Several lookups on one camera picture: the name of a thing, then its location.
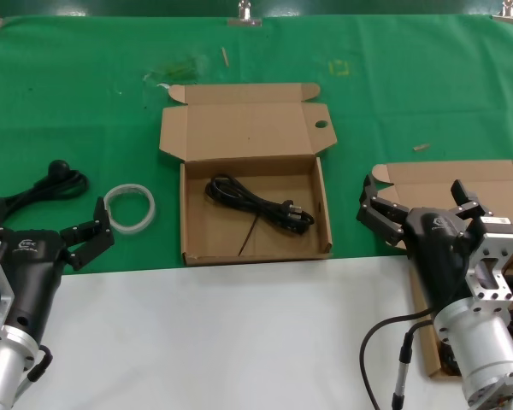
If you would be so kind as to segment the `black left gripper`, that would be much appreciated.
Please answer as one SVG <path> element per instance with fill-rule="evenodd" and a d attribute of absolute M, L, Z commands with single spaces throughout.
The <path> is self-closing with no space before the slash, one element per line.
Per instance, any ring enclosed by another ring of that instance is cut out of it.
<path fill-rule="evenodd" d="M 66 245 L 67 256 L 64 259 Z M 109 214 L 100 196 L 92 220 L 61 231 L 0 229 L 0 266 L 14 293 L 5 324 L 39 343 L 67 263 L 88 265 L 115 243 Z"/>

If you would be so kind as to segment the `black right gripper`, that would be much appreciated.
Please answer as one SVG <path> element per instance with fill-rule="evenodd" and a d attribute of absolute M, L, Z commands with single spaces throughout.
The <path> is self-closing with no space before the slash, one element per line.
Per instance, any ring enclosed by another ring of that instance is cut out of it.
<path fill-rule="evenodd" d="M 375 179 L 365 176 L 357 220 L 386 243 L 404 239 L 407 256 L 416 269 L 422 294 L 431 310 L 470 296 L 465 277 L 475 240 L 465 232 L 465 220 L 493 217 L 477 195 L 460 179 L 451 186 L 456 206 L 451 210 L 412 208 L 379 197 Z"/>

